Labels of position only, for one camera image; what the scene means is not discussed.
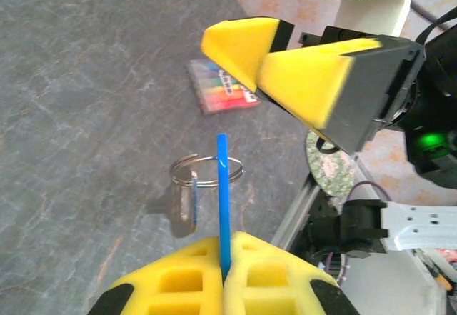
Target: wire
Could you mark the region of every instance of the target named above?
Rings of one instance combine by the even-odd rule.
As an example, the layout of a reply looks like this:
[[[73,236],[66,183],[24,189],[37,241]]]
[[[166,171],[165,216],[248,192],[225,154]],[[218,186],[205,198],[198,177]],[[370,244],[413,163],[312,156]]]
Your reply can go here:
[[[431,24],[435,24],[436,22],[438,22],[438,17],[433,15],[427,9],[420,6],[414,0],[411,0],[411,10],[414,11],[417,15],[419,15],[422,19],[430,22]],[[447,31],[450,28],[447,24],[438,24],[437,27],[442,31]]]
[[[360,181],[360,182],[356,183],[352,187],[352,189],[349,192],[348,196],[346,197],[346,202],[351,200],[351,196],[352,196],[353,192],[358,187],[360,187],[362,185],[374,186],[375,188],[377,188],[386,197],[387,201],[393,202],[393,200],[392,200],[391,196],[388,194],[387,190],[385,190],[381,185],[379,185],[378,183],[375,183],[374,181]],[[332,258],[333,258],[333,252],[330,252],[329,254],[327,254],[327,257],[326,257],[326,260],[325,260],[325,263],[324,263],[324,268],[323,268],[323,270],[326,273],[328,273],[330,271],[330,264],[331,264]],[[349,264],[348,264],[349,263],[349,257],[344,254],[344,258],[346,258],[346,259],[344,261],[344,264],[341,267],[341,273],[340,273],[341,278],[338,281],[339,286],[341,286],[343,284],[344,280],[346,279],[346,273],[347,273],[348,267],[349,267]]]
[[[322,154],[333,154],[333,153],[336,153],[338,152],[340,149],[336,146],[332,147],[331,149],[325,149],[323,147],[323,145],[326,143],[327,141],[325,141],[324,139],[322,139],[321,137],[318,137],[317,139],[317,142],[316,142],[316,148],[319,152],[321,152]]]
[[[352,187],[351,191],[349,192],[349,195],[346,197],[346,202],[350,200],[352,194],[354,193],[354,191],[359,186],[366,185],[366,184],[374,186],[375,188],[377,188],[386,197],[387,201],[393,202],[393,200],[390,197],[390,195],[388,194],[387,190],[385,190],[381,185],[379,185],[378,183],[375,183],[374,181],[360,181],[360,182],[358,182],[356,185],[354,185]]]
[[[419,34],[419,36],[416,39],[416,42],[419,44],[424,45],[425,42],[427,41],[428,36],[430,35],[431,31],[435,29],[436,26],[439,24],[443,24],[447,21],[457,19],[457,7],[451,9],[447,13],[445,13],[442,17],[436,20],[435,23],[432,23],[430,26],[428,26],[422,33]]]

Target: blue plastic strip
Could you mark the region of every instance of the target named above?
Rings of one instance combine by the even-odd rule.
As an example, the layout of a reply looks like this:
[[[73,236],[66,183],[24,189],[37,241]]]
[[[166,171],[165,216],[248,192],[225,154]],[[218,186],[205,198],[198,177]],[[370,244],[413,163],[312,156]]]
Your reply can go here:
[[[217,136],[217,172],[219,180],[219,249],[222,281],[225,281],[231,265],[229,153],[225,134]]]
[[[195,171],[191,171],[191,180],[192,180],[192,188],[191,188],[191,198],[192,198],[192,233],[195,232],[197,229],[197,200],[199,195],[197,194],[198,179],[197,173]]]

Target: black cable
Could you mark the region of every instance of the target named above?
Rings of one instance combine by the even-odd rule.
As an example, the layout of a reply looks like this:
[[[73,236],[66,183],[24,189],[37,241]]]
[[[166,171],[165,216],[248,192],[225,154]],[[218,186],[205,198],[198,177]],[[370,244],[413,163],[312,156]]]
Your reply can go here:
[[[430,22],[431,24],[435,24],[438,21],[438,17],[434,16],[431,12],[420,6],[414,0],[411,0],[411,10],[414,11],[417,15],[419,15],[422,19]],[[442,31],[447,31],[450,28],[446,24],[438,24],[437,27]]]
[[[333,153],[336,153],[338,152],[340,149],[336,146],[332,147],[331,149],[325,149],[323,147],[323,145],[326,143],[326,141],[324,139],[322,139],[321,137],[319,137],[317,139],[317,142],[316,142],[316,148],[319,152],[323,153],[323,154],[333,154]]]
[[[431,31],[433,31],[436,26],[438,26],[439,24],[443,24],[447,21],[454,20],[454,19],[457,19],[457,7],[455,7],[454,9],[451,9],[450,11],[445,13],[442,17],[440,17],[438,20],[436,20],[435,23],[428,26],[425,29],[425,31],[423,31],[422,33],[419,34],[419,36],[416,39],[416,42],[424,45],[428,36],[430,35]]]

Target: metal key ring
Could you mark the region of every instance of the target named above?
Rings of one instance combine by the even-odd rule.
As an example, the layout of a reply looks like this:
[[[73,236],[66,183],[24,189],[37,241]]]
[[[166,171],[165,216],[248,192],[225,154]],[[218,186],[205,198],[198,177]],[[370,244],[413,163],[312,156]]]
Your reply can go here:
[[[185,180],[181,179],[179,177],[176,177],[174,174],[179,170],[182,169],[183,167],[192,165],[192,164],[197,164],[201,163],[202,161],[210,161],[210,160],[217,160],[216,156],[204,156],[204,157],[199,157],[198,154],[189,154],[188,156],[183,156],[182,158],[176,160],[172,165],[170,166],[170,176],[171,179],[173,180],[174,183],[181,185],[181,186],[190,186],[192,185],[191,180]],[[234,182],[237,179],[239,179],[241,176],[243,176],[244,169],[243,169],[243,163],[239,161],[238,159],[235,158],[228,158],[229,161],[232,161],[234,163],[237,163],[239,167],[237,170],[232,172],[229,176],[228,179],[230,182]],[[215,186],[218,186],[218,181],[217,179],[213,179],[210,181],[198,181],[197,182],[197,187],[199,188],[214,188]]]

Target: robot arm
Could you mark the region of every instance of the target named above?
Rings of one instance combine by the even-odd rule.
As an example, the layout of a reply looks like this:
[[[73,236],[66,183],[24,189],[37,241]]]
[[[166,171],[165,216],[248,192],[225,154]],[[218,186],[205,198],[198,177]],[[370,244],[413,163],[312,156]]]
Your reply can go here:
[[[341,0],[334,26],[400,36],[411,0]]]
[[[457,26],[425,46],[328,26],[316,46],[286,50],[292,28],[266,17],[224,21],[205,31],[201,48],[348,154],[381,129],[403,131],[418,174],[457,188]]]

